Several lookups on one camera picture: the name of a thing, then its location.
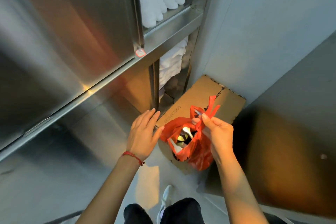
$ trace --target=stainless steel cabinet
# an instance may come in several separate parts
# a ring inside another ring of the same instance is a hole
[[[134,57],[134,0],[0,0],[0,149]]]

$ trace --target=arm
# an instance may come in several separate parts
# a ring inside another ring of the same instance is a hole
[[[232,149],[232,125],[217,119],[209,119],[205,114],[202,120],[211,138],[211,152],[216,161],[224,193],[225,203],[232,224],[267,224],[259,208],[246,176]]]
[[[153,151],[163,130],[161,127],[153,135],[155,123],[160,115],[160,112],[154,113],[155,109],[152,109],[137,117],[128,137],[126,150],[142,161]],[[120,157],[111,174],[76,223],[114,223],[128,187],[139,167],[139,161],[136,158],[129,155]]]

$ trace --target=hand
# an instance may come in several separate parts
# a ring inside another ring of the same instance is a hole
[[[197,124],[202,119],[206,128],[202,131],[211,140],[211,153],[217,161],[223,154],[233,153],[233,126],[216,117],[209,117],[204,113],[199,118],[193,118],[192,123]]]
[[[160,111],[155,114],[155,109],[147,110],[133,121],[129,132],[126,150],[145,161],[153,151],[164,127],[157,129],[153,135],[155,124],[160,116]]]

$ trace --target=right hand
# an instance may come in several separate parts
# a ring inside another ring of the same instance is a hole
[[[232,154],[233,126],[216,117],[211,119],[204,113],[200,118],[194,118],[193,124],[197,124],[202,119],[207,128],[203,133],[208,136],[212,142],[211,153],[215,160],[219,160],[223,154]]]

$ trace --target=red plastic bag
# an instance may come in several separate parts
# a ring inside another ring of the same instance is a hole
[[[213,104],[215,103],[216,96],[209,97],[208,108],[204,111],[201,107],[190,107],[190,118],[178,117],[171,120],[165,125],[162,131],[160,139],[165,143],[168,143],[176,158],[179,161],[188,161],[194,168],[199,171],[207,169],[213,161],[211,154],[211,141],[210,139],[202,133],[202,129],[205,125],[202,121],[199,121],[196,125],[191,123],[192,118],[198,117],[199,114],[206,113],[209,118],[212,118],[217,110],[220,108],[217,105],[213,111]],[[197,131],[192,141],[184,147],[180,152],[176,152],[173,144],[169,140],[171,138],[174,143],[177,142],[183,127],[190,128],[191,131]]]

